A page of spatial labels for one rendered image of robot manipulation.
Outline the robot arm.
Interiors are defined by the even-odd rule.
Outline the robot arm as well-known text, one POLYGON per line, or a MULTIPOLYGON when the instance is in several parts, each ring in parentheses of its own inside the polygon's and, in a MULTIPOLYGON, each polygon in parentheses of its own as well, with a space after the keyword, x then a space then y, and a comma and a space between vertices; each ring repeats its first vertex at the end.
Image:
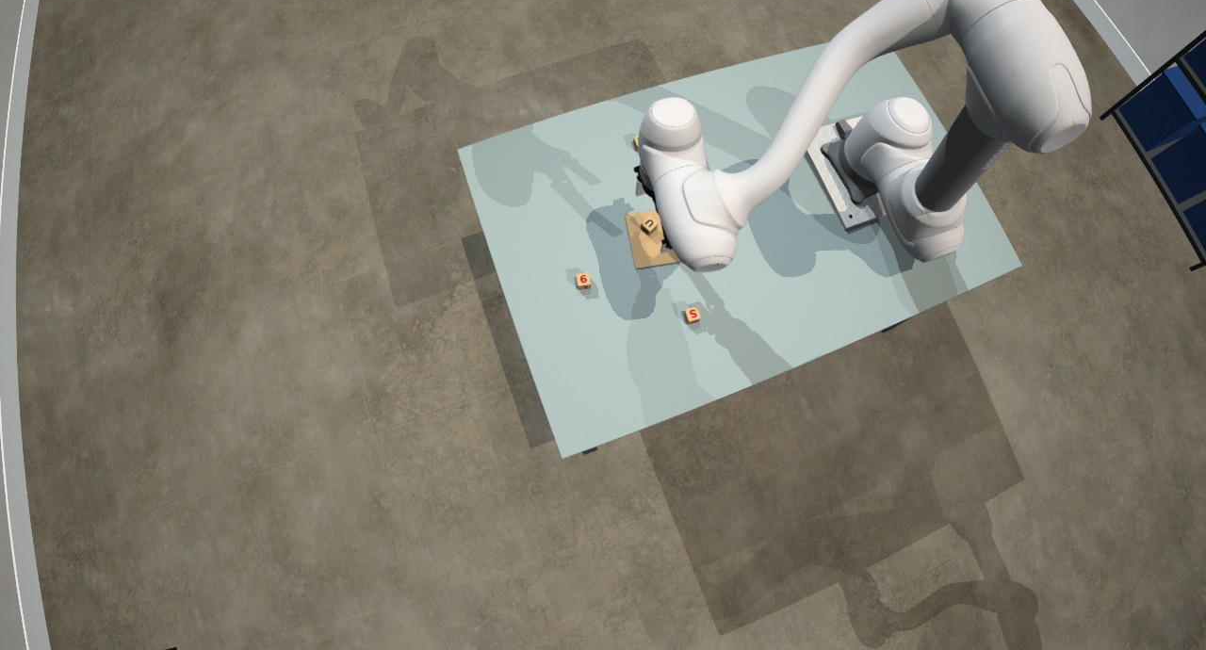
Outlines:
POLYGON ((1058 151, 1091 118, 1081 58, 1041 0, 880 0, 825 46, 768 150, 745 171, 709 169, 691 103, 652 103, 639 125, 639 176, 655 192, 677 258, 696 273, 728 267, 748 216, 788 183, 851 76, 880 55, 947 35, 968 59, 968 86, 933 154, 930 115, 908 96, 878 103, 854 129, 841 119, 839 142, 820 152, 851 203, 879 192, 913 258, 956 252, 970 187, 1012 142, 1034 154, 1058 151))

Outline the tan flat mat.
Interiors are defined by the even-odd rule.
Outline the tan flat mat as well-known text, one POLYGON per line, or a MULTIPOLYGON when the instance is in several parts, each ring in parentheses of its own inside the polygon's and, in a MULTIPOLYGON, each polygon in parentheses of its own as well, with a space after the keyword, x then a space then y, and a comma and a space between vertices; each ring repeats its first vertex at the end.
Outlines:
POLYGON ((667 253, 660 253, 660 240, 663 239, 662 230, 660 229, 660 217, 658 212, 649 211, 636 215, 626 215, 627 229, 630 234, 630 248, 632 248, 636 268, 649 268, 660 267, 672 263, 679 263, 675 251, 668 251, 667 253), (649 236, 642 230, 642 222, 646 217, 658 222, 658 229, 652 232, 649 236))

